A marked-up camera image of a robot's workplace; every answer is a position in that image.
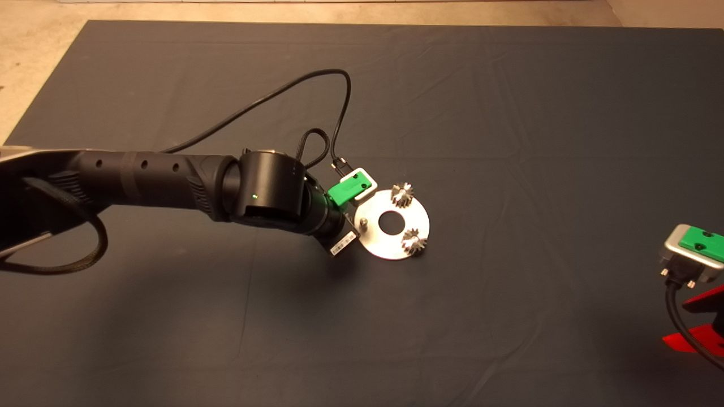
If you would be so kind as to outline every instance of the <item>metal plate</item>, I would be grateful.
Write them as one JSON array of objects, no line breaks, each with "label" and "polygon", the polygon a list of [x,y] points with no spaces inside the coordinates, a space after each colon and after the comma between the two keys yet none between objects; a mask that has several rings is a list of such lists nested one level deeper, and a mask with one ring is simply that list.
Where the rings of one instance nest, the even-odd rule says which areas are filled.
[{"label": "metal plate", "polygon": [[[430,220],[427,211],[417,198],[413,198],[405,208],[396,207],[391,200],[391,190],[378,190],[367,202],[361,204],[355,213],[355,227],[360,232],[362,245],[377,257],[387,260],[400,260],[410,257],[402,246],[406,230],[419,230],[419,237],[427,239],[430,234]],[[388,235],[379,226],[379,217],[386,212],[396,212],[405,220],[403,231]],[[360,220],[367,219],[366,230],[360,227]]]}]

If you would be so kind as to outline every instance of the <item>white label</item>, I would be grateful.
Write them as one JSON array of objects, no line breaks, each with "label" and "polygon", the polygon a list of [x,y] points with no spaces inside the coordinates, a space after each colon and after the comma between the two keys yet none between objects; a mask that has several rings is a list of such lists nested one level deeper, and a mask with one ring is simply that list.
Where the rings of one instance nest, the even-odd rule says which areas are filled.
[{"label": "white label", "polygon": [[329,249],[329,252],[330,252],[333,256],[336,256],[337,253],[339,253],[340,251],[342,251],[342,249],[344,249],[345,247],[347,247],[347,246],[348,246],[350,243],[352,243],[356,238],[357,238],[357,235],[355,235],[355,233],[354,233],[353,231],[350,231],[347,235],[345,235],[345,237],[343,237],[342,239],[340,239],[340,241],[337,242],[337,244],[335,244],[334,246],[332,246],[332,248]]}]

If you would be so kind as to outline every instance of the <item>metal gear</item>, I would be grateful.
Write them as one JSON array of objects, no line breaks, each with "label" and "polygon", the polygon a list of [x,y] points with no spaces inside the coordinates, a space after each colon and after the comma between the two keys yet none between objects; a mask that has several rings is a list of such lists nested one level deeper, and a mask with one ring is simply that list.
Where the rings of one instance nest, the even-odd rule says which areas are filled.
[{"label": "metal gear", "polygon": [[394,184],[392,186],[392,203],[398,208],[405,208],[410,205],[415,197],[415,191],[412,185],[405,182],[404,184]]},{"label": "metal gear", "polygon": [[409,255],[421,252],[427,245],[426,238],[420,238],[420,231],[417,229],[408,229],[403,235],[403,249]]}]

